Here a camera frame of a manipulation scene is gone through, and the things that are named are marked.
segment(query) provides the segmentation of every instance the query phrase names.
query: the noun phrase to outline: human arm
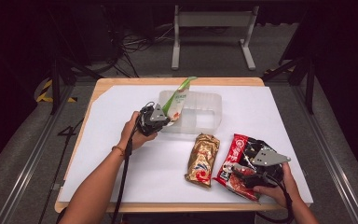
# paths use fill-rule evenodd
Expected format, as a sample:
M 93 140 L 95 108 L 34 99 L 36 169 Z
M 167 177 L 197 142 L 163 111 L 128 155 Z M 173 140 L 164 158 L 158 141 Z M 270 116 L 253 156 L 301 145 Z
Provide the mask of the human arm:
M 283 169 L 283 183 L 286 186 L 286 191 L 289 193 L 290 198 L 292 199 L 292 208 L 293 214 L 295 216 L 295 220 L 297 223 L 319 223 L 316 219 L 315 215 L 310 211 L 308 206 L 304 203 L 301 199 L 300 193 L 298 191 L 297 183 L 293 178 L 292 172 L 290 171 L 290 166 L 287 162 L 282 164 Z M 283 195 L 283 191 L 281 188 L 268 188 L 262 186 L 255 186 L 254 191 L 268 195 L 269 197 L 273 198 L 277 204 L 282 207 L 287 207 L 286 199 Z
M 117 147 L 125 149 L 130 139 L 139 112 L 132 114 L 126 122 Z M 135 132 L 132 149 L 141 147 L 146 141 L 153 140 L 157 133 L 144 136 Z M 113 186 L 124 156 L 119 148 L 114 148 L 97 168 L 80 184 L 66 208 L 60 221 L 62 223 L 100 223 L 112 196 Z

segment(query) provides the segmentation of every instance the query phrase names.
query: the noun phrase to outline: wooden table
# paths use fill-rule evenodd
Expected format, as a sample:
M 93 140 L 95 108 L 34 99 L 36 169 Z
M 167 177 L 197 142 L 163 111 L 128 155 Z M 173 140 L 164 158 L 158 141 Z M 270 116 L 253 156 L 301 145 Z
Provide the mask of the wooden table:
M 91 105 L 101 97 L 105 92 L 107 92 L 113 86 L 138 86 L 138 85 L 177 85 L 179 86 L 185 78 L 104 78 L 100 79 L 96 86 L 95 90 L 91 96 L 89 108 L 87 110 L 85 121 L 81 127 L 79 137 L 77 138 L 75 149 L 69 163 L 67 173 L 65 175 L 65 180 L 68 177 L 68 172 L 71 168 L 72 162 L 74 160 L 74 156 L 77 153 L 79 148 L 82 136 L 85 132 L 85 127 L 87 121 L 90 116 Z M 263 81 L 258 77 L 199 77 L 196 80 L 191 82 L 191 87 L 195 86 L 254 86 L 254 87 L 264 87 Z M 296 155 L 292 156 L 292 161 L 296 161 Z M 215 169 L 219 169 L 221 164 L 216 164 Z M 55 203 L 55 210 L 57 212 L 61 212 L 61 210 L 67 206 L 68 202 L 60 202 L 59 198 Z M 308 200 L 306 203 L 311 204 L 312 200 Z M 121 213 L 131 213 L 131 212 L 201 212 L 201 211 L 257 211 L 257 210 L 271 210 L 271 209 L 280 209 L 281 207 L 276 203 L 243 203 L 243 202 L 234 202 L 234 203 L 153 203 L 153 202 L 142 202 L 142 203 L 126 203 L 123 200 L 123 203 L 120 206 Z M 115 203 L 110 203 L 107 212 L 113 212 L 115 209 Z

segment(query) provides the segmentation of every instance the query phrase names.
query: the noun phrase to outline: gray floor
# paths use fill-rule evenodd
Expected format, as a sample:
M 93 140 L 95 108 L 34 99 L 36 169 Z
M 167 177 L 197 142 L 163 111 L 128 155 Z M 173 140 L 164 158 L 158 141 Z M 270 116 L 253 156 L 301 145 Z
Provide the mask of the gray floor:
M 172 41 L 170 39 L 154 45 L 145 51 L 130 54 L 140 77 L 261 77 L 267 69 L 277 67 L 295 25 L 255 27 L 250 49 L 255 59 L 256 70 L 249 71 L 246 67 L 238 39 L 241 30 L 227 29 L 218 35 L 208 30 L 188 30 L 182 36 L 181 61 L 178 71 L 171 70 Z M 131 73 L 130 68 L 123 62 L 119 64 Z M 112 69 L 103 73 L 106 77 L 124 77 Z M 34 147 L 39 143 L 39 136 L 44 131 L 48 121 L 50 103 L 39 103 L 37 109 L 24 121 L 13 135 L 0 156 L 0 212 L 3 208 L 10 211 L 7 218 L 0 215 L 0 220 L 6 223 L 37 223 L 44 209 L 48 192 L 52 186 L 53 177 L 57 170 L 65 137 L 57 134 L 68 126 L 76 126 L 83 118 L 95 82 L 89 78 L 80 78 L 70 90 L 70 96 L 77 97 L 76 103 L 65 103 L 56 117 L 55 125 L 51 127 L 50 135 L 44 144 L 43 154 L 34 171 L 29 173 L 29 182 L 13 206 L 5 206 L 10 192 L 16 184 L 27 160 L 33 155 Z M 285 75 L 274 78 L 266 83 L 270 86 L 277 107 L 280 110 L 286 131 L 292 141 L 297 157 L 306 175 L 314 204 L 310 207 L 321 223 L 358 223 L 358 213 L 353 213 L 353 205 L 358 206 L 358 163 L 351 153 L 339 125 L 327 102 L 323 90 L 318 83 L 314 93 L 314 116 L 304 112 L 300 88 L 291 87 L 285 81 Z M 320 137 L 312 128 L 310 120 L 316 120 L 327 149 L 342 169 L 342 174 L 348 179 L 352 195 L 345 195 L 340 188 L 334 171 L 330 168 L 331 161 L 324 155 Z M 71 138 L 63 157 L 55 183 L 62 184 L 69 158 L 72 154 L 76 137 Z M 58 191 L 53 190 L 48 201 L 43 223 L 54 223 L 57 213 L 54 203 Z M 284 216 L 284 212 L 268 212 L 272 217 Z M 109 216 L 103 223 L 109 223 Z M 258 218 L 256 223 L 267 223 Z

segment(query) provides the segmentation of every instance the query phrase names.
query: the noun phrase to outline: human hand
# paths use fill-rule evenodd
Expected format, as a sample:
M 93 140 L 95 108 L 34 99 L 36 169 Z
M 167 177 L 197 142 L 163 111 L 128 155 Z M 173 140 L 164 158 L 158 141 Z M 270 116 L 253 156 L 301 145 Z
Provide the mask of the human hand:
M 290 166 L 287 162 L 282 164 L 283 169 L 283 183 L 286 186 L 286 191 L 289 193 L 290 198 L 292 201 L 302 201 L 300 193 L 298 191 L 297 183 L 293 178 L 292 172 L 290 170 Z M 263 186 L 255 186 L 254 191 L 268 195 L 269 197 L 273 198 L 277 204 L 282 207 L 286 207 L 286 199 L 284 197 L 283 191 L 280 187 L 275 188 L 268 188 Z
M 117 144 L 118 147 L 126 148 L 126 145 L 130 139 L 131 132 L 133 130 L 133 127 L 136 125 L 136 119 L 139 116 L 138 111 L 134 111 L 132 113 L 131 119 L 126 122 L 124 125 L 123 131 L 121 132 L 121 138 L 119 143 Z M 136 148 L 141 147 L 145 142 L 155 139 L 157 136 L 157 133 L 152 133 L 149 136 L 144 136 L 142 133 L 136 131 L 135 134 L 132 137 L 132 150 L 135 150 Z

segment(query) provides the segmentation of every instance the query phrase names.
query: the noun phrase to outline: brown snack bag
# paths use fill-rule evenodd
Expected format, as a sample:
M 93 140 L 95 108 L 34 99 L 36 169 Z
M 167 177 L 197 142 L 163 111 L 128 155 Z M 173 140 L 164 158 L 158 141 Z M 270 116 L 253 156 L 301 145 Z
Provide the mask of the brown snack bag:
M 185 179 L 206 189 L 211 187 L 211 175 L 219 150 L 220 140 L 213 135 L 202 133 L 191 150 Z

